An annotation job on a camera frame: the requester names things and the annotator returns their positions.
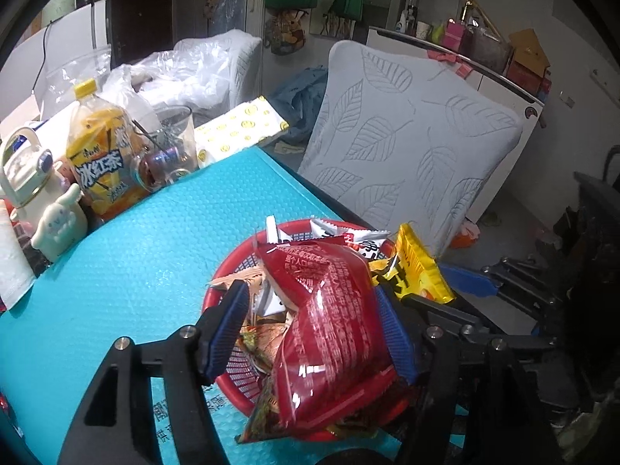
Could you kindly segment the iced tea bottle yellow cap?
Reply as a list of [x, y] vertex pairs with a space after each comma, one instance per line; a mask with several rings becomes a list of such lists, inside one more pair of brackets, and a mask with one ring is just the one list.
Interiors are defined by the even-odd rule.
[[133, 175], [141, 149], [127, 112], [102, 99], [95, 79], [74, 86], [78, 109], [71, 119], [65, 157], [91, 210], [104, 222], [118, 216], [149, 192]]

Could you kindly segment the seaweed roll snack packet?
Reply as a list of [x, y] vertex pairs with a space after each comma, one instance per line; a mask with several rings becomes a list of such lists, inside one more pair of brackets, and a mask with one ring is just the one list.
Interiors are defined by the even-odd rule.
[[255, 324], [260, 320], [284, 321], [286, 308], [283, 301], [276, 295], [261, 267], [252, 268], [214, 278], [210, 281], [210, 289], [227, 291], [235, 280], [242, 280], [249, 289], [249, 318]]

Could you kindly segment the clear glass mug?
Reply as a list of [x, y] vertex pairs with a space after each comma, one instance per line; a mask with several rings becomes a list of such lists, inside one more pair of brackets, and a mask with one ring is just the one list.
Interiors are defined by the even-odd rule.
[[155, 192], [198, 169], [192, 110], [161, 105], [141, 121], [133, 119], [131, 172], [138, 184]]

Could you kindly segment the pale green cartoon water bottle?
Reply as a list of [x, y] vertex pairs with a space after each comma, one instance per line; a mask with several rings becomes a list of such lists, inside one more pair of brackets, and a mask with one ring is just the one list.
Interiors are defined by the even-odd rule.
[[31, 247], [50, 262], [86, 237], [80, 186], [66, 182], [33, 129], [18, 128], [2, 141], [1, 196], [31, 229]]

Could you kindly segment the grey leaf pattern cushion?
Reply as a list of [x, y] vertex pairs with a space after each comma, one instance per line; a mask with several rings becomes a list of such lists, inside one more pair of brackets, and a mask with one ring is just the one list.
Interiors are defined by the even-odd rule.
[[375, 229], [409, 225], [440, 257], [521, 133], [518, 114], [446, 65], [339, 41], [298, 172]]

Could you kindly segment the teal bubble mailer mat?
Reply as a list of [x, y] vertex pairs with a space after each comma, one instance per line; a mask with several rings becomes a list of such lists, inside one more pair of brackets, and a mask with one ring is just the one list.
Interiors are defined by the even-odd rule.
[[225, 257], [279, 222], [334, 209], [258, 148], [142, 200], [63, 255], [1, 317], [1, 391], [34, 456], [59, 458], [65, 434], [117, 338], [166, 338], [199, 318]]

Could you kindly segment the yellow red snack bag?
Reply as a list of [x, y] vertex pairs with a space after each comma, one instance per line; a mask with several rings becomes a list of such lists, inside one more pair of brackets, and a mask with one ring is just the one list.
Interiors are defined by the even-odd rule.
[[391, 256], [369, 262], [374, 286], [388, 284], [398, 299], [415, 295], [440, 305], [455, 299], [435, 259], [409, 224], [398, 229]]

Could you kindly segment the smiley face yellow paper pad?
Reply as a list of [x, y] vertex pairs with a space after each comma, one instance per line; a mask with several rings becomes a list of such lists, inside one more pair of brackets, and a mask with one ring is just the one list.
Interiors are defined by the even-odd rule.
[[198, 165], [205, 168], [248, 147], [269, 144], [289, 124], [263, 96], [195, 128]]

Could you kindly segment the white mini fridge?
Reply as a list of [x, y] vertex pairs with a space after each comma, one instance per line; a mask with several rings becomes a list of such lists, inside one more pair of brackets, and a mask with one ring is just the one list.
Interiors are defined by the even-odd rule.
[[46, 74], [108, 44], [106, 11], [106, 0], [82, 6], [14, 48], [1, 69], [2, 119], [31, 93], [42, 101]]

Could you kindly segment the brown date snack bag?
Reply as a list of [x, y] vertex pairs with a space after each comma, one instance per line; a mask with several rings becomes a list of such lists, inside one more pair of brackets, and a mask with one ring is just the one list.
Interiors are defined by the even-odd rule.
[[[291, 434], [279, 422], [279, 403], [274, 395], [271, 371], [276, 353], [279, 350], [289, 324], [268, 320], [255, 326], [244, 324], [239, 332], [236, 345], [248, 358], [251, 366], [257, 371], [258, 390], [255, 393], [253, 409], [241, 434], [235, 437], [238, 444], [249, 444], [261, 441], [291, 437]], [[352, 438], [374, 438], [378, 434], [376, 426], [361, 413], [345, 417], [330, 424], [323, 431], [304, 434], [303, 441], [332, 442]]]

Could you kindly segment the white peanut snack packet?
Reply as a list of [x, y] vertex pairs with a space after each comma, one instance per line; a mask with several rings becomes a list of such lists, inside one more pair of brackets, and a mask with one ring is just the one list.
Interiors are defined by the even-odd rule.
[[314, 238], [342, 237], [349, 248], [366, 260], [382, 258], [381, 248], [389, 237], [388, 231], [343, 227], [315, 217], [310, 219], [310, 229]]

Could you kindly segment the dark red snack bag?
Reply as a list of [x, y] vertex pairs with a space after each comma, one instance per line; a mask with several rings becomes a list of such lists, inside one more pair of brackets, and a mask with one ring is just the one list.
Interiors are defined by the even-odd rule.
[[384, 395], [396, 378], [368, 263], [341, 237], [255, 250], [294, 317], [271, 371], [279, 429], [323, 431]]

